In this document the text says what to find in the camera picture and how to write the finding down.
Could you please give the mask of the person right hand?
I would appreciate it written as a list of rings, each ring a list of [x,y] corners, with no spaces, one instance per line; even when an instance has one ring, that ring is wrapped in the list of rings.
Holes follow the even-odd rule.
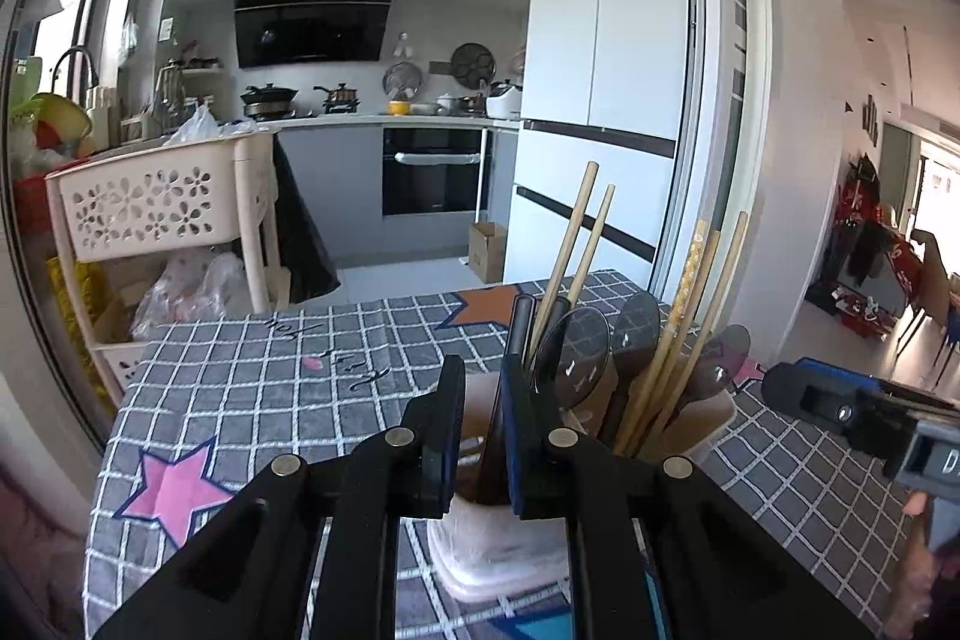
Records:
[[[914,627],[931,612],[935,580],[940,562],[928,548],[926,516],[929,497],[912,492],[903,505],[903,513],[911,518],[910,532],[900,562],[896,565],[892,592],[884,619],[887,638],[911,638]]]

